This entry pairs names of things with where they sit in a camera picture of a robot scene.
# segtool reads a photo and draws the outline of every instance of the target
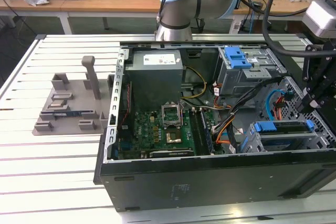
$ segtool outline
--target metal workbench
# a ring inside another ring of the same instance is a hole
[[[304,50],[307,44],[295,35],[272,38],[286,49]],[[54,73],[85,79],[81,58],[93,55],[98,78],[106,78],[114,72],[120,42],[137,40],[153,41],[153,35],[50,35],[36,39],[27,50],[0,89],[0,223],[254,223],[258,216],[265,224],[335,222],[336,182],[307,199],[118,214],[104,187],[92,182],[98,134],[32,135]],[[244,42],[263,37],[195,35],[194,40]]]

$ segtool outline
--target motherboard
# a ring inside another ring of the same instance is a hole
[[[199,125],[198,114],[203,118]],[[119,159],[210,154],[213,147],[209,131],[214,123],[211,110],[174,106],[135,112],[133,137],[121,139]]]

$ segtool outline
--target yellow wire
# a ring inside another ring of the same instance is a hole
[[[206,91],[206,82],[205,82],[203,76],[201,76],[201,74],[199,72],[197,72],[195,69],[193,69],[192,67],[186,67],[186,68],[189,68],[189,69],[193,70],[202,79],[204,86],[203,86],[203,90],[201,91],[201,93],[196,94],[196,95],[192,95],[190,97],[181,97],[181,98],[182,99],[197,98],[197,97],[199,97],[200,95],[202,95]]]

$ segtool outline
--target green circuit board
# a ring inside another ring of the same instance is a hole
[[[210,129],[214,125],[212,111],[204,111],[206,124]],[[167,110],[165,119],[176,120],[175,111]],[[183,110],[182,126],[180,129],[163,126],[161,111],[142,111],[135,113],[134,119],[134,137],[132,141],[122,141],[120,143],[120,158],[135,159],[140,158],[140,153],[144,151],[159,150],[195,150],[194,139],[190,123],[188,110]]]

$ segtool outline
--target desk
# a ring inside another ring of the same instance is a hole
[[[264,41],[262,35],[248,36]],[[141,37],[154,40],[153,35]],[[243,37],[194,35],[196,41],[212,42]],[[289,50],[304,50],[308,43],[291,34],[271,37]],[[49,35],[32,43],[0,89],[0,223],[254,223],[258,216],[274,218],[263,224],[335,221],[336,181],[307,199],[118,214],[104,187],[92,182],[98,134],[32,135],[55,72],[66,72],[69,80],[86,79],[81,58],[90,52],[96,58],[98,78],[106,78],[115,72],[119,43],[137,38],[140,35]],[[115,46],[105,47],[107,42]]]
[[[155,18],[160,8],[159,0],[50,0],[50,4],[37,7],[29,6],[23,0],[7,0],[7,2],[21,16],[59,17],[65,34],[72,34],[69,17]],[[308,6],[308,2],[291,3],[288,0],[274,0],[271,10],[274,13],[289,13]],[[227,17],[233,19],[230,33],[238,32],[237,27],[247,13],[248,7],[241,4],[238,10],[234,10],[233,14]],[[13,12],[2,0],[0,0],[0,16],[13,16]],[[269,19],[301,20],[302,16],[269,17]],[[104,26],[108,28],[106,19],[104,19]]]

